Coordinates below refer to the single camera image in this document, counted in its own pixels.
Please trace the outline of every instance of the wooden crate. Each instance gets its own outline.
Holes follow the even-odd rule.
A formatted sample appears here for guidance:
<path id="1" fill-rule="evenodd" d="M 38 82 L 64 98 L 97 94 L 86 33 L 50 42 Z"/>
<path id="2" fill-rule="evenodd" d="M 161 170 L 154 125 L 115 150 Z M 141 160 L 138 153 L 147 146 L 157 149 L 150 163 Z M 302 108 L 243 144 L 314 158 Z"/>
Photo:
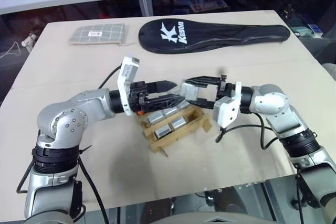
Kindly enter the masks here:
<path id="1" fill-rule="evenodd" d="M 170 124 L 180 116 L 183 116 L 186 120 L 187 124 L 185 126 L 169 133 L 161 139 L 156 137 L 155 131 L 158 128 L 166 124 Z M 141 115 L 139 118 L 143 132 L 148 139 L 150 148 L 153 152 L 162 152 L 163 149 L 167 146 L 196 131 L 200 127 L 202 127 L 205 132 L 208 132 L 212 127 L 209 121 L 209 115 L 204 114 L 201 108 L 194 105 L 190 105 L 187 108 L 178 111 L 176 114 L 169 116 L 168 118 L 154 125 L 150 125 L 148 122 L 146 122 L 146 115 Z"/>

